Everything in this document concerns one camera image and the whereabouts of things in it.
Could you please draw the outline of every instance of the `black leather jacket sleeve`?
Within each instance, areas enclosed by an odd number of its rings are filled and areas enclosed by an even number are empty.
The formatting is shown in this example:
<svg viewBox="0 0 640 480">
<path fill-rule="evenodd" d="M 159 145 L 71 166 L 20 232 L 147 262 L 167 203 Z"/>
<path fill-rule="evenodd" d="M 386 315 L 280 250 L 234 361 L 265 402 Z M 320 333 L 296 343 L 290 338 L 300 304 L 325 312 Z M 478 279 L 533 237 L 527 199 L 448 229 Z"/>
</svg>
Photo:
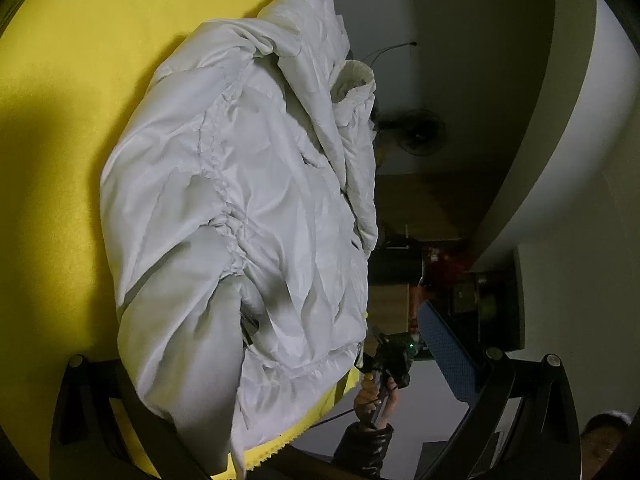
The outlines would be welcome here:
<svg viewBox="0 0 640 480">
<path fill-rule="evenodd" d="M 390 424 L 383 430 L 365 431 L 359 422 L 354 422 L 344 432 L 332 463 L 365 478 L 379 478 L 393 434 Z"/>
</svg>

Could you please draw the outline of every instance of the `blue textured pad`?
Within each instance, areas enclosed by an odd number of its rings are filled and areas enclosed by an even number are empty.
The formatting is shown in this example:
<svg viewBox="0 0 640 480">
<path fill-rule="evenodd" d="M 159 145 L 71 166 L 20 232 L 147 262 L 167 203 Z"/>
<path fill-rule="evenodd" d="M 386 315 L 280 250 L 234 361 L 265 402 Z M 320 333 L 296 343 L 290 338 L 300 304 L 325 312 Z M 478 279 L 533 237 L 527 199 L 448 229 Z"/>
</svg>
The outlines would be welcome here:
<svg viewBox="0 0 640 480">
<path fill-rule="evenodd" d="M 428 301 L 418 310 L 418 331 L 456 399 L 473 404 L 479 393 L 479 370 Z"/>
</svg>

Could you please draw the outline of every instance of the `yellow object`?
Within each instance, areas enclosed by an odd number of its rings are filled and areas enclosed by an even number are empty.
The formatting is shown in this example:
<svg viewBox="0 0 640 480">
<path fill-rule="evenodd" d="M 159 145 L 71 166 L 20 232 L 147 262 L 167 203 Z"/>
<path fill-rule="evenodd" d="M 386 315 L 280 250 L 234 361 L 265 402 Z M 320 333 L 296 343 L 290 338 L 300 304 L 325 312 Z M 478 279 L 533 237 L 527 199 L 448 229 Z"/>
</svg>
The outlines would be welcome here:
<svg viewBox="0 0 640 480">
<path fill-rule="evenodd" d="M 156 66 L 187 34 L 211 18 L 255 16 L 269 1 L 26 0 L 0 36 L 0 425 L 42 479 L 66 361 L 117 357 L 102 165 Z M 341 393 L 247 452 L 247 465 Z"/>
</svg>

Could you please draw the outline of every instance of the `metal screw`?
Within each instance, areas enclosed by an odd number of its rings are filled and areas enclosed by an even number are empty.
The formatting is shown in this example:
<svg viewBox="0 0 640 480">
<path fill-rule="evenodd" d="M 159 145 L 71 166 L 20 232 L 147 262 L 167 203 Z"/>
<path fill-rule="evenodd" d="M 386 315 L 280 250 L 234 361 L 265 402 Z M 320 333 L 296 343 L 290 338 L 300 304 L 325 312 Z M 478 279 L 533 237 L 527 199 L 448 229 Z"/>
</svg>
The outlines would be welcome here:
<svg viewBox="0 0 640 480">
<path fill-rule="evenodd" d="M 500 350 L 499 348 L 496 348 L 495 346 L 491 346 L 487 348 L 485 353 L 486 353 L 486 356 L 493 361 L 499 361 L 500 359 L 502 359 L 502 356 L 504 355 L 502 353 L 502 350 Z"/>
<path fill-rule="evenodd" d="M 72 368 L 78 368 L 84 359 L 81 355 L 74 355 L 71 359 L 69 359 L 69 366 Z"/>
<path fill-rule="evenodd" d="M 546 356 L 546 362 L 556 367 L 560 366 L 562 363 L 562 361 L 556 354 L 549 354 L 548 356 Z"/>
</svg>

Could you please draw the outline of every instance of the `white jacket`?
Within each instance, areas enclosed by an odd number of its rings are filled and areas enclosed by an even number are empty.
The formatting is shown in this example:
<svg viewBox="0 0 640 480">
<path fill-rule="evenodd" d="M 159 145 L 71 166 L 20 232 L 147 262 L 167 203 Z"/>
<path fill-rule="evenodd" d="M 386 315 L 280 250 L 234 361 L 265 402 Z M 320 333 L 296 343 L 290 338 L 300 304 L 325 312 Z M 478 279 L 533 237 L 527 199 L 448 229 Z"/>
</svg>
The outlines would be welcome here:
<svg viewBox="0 0 640 480">
<path fill-rule="evenodd" d="M 205 22 L 102 173 L 122 361 L 210 474 L 296 424 L 366 334 L 374 80 L 348 50 L 333 0 Z"/>
</svg>

